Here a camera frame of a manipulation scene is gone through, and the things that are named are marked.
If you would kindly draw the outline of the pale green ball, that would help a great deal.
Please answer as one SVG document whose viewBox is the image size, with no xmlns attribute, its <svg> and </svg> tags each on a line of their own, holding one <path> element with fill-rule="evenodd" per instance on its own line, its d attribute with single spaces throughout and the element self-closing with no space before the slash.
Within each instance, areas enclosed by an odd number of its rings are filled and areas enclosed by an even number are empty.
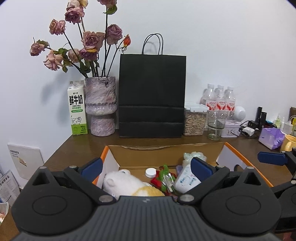
<svg viewBox="0 0 296 241">
<path fill-rule="evenodd" d="M 202 152 L 191 152 L 191 153 L 184 153 L 183 154 L 183 163 L 182 166 L 185 167 L 191 163 L 191 160 L 197 157 L 203 161 L 207 160 L 207 157 Z"/>
</svg>

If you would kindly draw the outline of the white sanitizer bottle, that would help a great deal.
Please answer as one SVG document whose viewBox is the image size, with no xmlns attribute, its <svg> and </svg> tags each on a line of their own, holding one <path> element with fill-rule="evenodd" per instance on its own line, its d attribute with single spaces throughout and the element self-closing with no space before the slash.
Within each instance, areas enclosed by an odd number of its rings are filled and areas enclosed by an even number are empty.
<svg viewBox="0 0 296 241">
<path fill-rule="evenodd" d="M 178 193 L 186 193 L 199 185 L 201 181 L 192 173 L 191 166 L 187 165 L 182 169 L 177 179 L 174 181 L 174 189 Z"/>
</svg>

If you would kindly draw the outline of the yellow white plush toy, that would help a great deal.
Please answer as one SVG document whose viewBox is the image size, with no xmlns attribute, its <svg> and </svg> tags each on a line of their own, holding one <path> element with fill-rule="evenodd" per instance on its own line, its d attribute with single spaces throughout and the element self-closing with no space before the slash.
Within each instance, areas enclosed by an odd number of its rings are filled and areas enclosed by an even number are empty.
<svg viewBox="0 0 296 241">
<path fill-rule="evenodd" d="M 127 169 L 107 173 L 102 187 L 106 193 L 113 196 L 116 200 L 121 196 L 165 196 L 157 188 L 147 185 L 133 176 Z"/>
</svg>

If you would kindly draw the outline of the red green ornament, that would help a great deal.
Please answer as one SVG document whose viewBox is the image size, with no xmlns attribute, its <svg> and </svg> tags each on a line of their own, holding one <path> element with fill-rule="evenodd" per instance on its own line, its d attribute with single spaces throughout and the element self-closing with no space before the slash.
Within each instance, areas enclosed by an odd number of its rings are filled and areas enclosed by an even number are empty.
<svg viewBox="0 0 296 241">
<path fill-rule="evenodd" d="M 171 173 L 167 165 L 163 165 L 158 171 L 156 176 L 151 180 L 151 184 L 158 188 L 165 195 L 174 194 L 174 182 L 177 176 Z"/>
</svg>

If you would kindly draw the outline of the small white round lid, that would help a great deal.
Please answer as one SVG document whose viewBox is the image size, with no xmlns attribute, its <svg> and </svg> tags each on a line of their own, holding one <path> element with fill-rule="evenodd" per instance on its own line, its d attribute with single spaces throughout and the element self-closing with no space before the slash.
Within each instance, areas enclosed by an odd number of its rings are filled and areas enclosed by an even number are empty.
<svg viewBox="0 0 296 241">
<path fill-rule="evenodd" d="M 154 178 L 157 175 L 157 170 L 155 168 L 147 168 L 145 170 L 145 176 L 147 178 Z"/>
</svg>

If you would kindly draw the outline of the yellow ceramic mug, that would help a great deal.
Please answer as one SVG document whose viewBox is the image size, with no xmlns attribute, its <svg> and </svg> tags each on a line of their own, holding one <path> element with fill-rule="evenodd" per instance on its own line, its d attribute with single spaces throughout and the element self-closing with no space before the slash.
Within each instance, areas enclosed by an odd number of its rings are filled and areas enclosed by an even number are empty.
<svg viewBox="0 0 296 241">
<path fill-rule="evenodd" d="M 296 137 L 292 135 L 285 135 L 284 141 L 280 147 L 280 151 L 289 152 L 296 147 Z"/>
</svg>

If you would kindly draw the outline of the purple tissue pack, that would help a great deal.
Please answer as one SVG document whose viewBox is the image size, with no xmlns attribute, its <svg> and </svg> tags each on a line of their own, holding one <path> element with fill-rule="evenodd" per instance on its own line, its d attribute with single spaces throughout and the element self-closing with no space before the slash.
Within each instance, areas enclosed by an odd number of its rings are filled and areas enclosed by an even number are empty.
<svg viewBox="0 0 296 241">
<path fill-rule="evenodd" d="M 277 128 L 263 128 L 258 141 L 269 148 L 275 150 L 283 144 L 285 134 Z"/>
</svg>

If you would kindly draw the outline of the black upright device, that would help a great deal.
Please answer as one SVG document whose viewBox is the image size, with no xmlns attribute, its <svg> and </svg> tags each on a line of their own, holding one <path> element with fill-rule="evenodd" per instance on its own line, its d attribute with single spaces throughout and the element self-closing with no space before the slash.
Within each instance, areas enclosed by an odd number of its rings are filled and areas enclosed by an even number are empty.
<svg viewBox="0 0 296 241">
<path fill-rule="evenodd" d="M 255 123 L 256 123 L 256 127 L 261 130 L 262 128 L 264 128 L 265 123 L 266 123 L 266 116 L 267 113 L 262 111 L 262 107 L 259 106 L 257 108 L 257 112 L 256 112 L 256 117 L 255 117 Z"/>
</svg>

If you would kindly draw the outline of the open red cardboard box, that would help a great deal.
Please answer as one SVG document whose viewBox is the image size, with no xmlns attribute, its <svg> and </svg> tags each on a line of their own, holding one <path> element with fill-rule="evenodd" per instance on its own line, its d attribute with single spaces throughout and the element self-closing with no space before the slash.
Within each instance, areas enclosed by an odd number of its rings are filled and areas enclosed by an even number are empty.
<svg viewBox="0 0 296 241">
<path fill-rule="evenodd" d="M 207 163 L 216 166 L 228 167 L 231 171 L 236 166 L 245 169 L 254 165 L 248 161 L 239 151 L 227 142 L 199 143 L 159 147 L 129 147 L 109 145 L 105 146 L 101 154 L 102 168 L 97 168 L 96 176 L 92 183 L 101 188 L 104 176 L 111 171 L 128 169 L 131 174 L 144 182 L 149 178 L 145 176 L 145 169 L 159 168 L 164 164 L 175 173 L 175 166 L 182 164 L 183 154 L 190 152 L 202 152 L 207 157 Z"/>
</svg>

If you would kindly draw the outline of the empty clear glass jar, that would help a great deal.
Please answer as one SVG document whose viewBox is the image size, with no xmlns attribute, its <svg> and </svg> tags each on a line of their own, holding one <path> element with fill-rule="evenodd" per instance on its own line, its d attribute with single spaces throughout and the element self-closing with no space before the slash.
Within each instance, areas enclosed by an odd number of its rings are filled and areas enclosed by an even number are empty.
<svg viewBox="0 0 296 241">
<path fill-rule="evenodd" d="M 225 128 L 227 117 L 228 112 L 224 110 L 210 110 L 207 112 L 207 137 L 210 140 L 220 140 L 222 130 Z"/>
</svg>

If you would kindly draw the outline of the clear container of pellets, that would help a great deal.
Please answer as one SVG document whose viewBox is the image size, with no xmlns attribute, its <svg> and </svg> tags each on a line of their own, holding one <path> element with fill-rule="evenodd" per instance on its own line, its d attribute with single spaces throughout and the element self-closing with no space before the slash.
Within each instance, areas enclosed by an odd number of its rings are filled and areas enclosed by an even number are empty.
<svg viewBox="0 0 296 241">
<path fill-rule="evenodd" d="M 206 116 L 209 107 L 197 103 L 185 103 L 184 107 L 184 135 L 203 135 Z"/>
</svg>

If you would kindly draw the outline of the left red-label water bottle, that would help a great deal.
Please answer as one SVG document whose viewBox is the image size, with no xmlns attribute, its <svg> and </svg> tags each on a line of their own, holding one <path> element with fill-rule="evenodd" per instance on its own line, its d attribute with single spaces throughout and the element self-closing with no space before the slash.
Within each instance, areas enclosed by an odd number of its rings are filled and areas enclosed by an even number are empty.
<svg viewBox="0 0 296 241">
<path fill-rule="evenodd" d="M 207 89 L 204 90 L 203 95 L 200 99 L 200 104 L 207 106 L 209 110 L 216 109 L 217 101 L 213 84 L 208 83 Z"/>
</svg>

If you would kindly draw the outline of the purple marbled ceramic vase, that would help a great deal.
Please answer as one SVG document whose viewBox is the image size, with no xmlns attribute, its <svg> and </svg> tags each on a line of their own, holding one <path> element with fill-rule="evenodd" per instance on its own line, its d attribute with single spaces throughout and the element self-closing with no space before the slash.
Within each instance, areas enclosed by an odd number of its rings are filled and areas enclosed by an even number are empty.
<svg viewBox="0 0 296 241">
<path fill-rule="evenodd" d="M 97 137 L 112 135 L 117 111 L 115 77 L 86 78 L 84 90 L 91 134 Z"/>
</svg>

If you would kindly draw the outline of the middle red-label water bottle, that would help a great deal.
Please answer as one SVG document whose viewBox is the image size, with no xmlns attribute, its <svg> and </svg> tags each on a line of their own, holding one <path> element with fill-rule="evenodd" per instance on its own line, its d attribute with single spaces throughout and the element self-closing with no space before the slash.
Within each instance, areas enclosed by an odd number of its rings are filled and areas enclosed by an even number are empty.
<svg viewBox="0 0 296 241">
<path fill-rule="evenodd" d="M 226 97 L 224 94 L 223 85 L 217 85 L 217 88 L 215 89 L 215 97 L 216 97 L 216 109 L 224 110 L 226 106 Z"/>
</svg>

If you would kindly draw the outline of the black paper shopping bag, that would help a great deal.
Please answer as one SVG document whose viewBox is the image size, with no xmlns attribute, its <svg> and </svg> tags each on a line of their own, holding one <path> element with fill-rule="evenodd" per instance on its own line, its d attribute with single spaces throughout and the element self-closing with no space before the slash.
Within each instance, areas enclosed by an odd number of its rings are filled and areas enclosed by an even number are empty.
<svg viewBox="0 0 296 241">
<path fill-rule="evenodd" d="M 178 138 L 184 129 L 186 57 L 163 54 L 156 33 L 156 55 L 122 54 L 118 121 L 122 138 Z"/>
</svg>

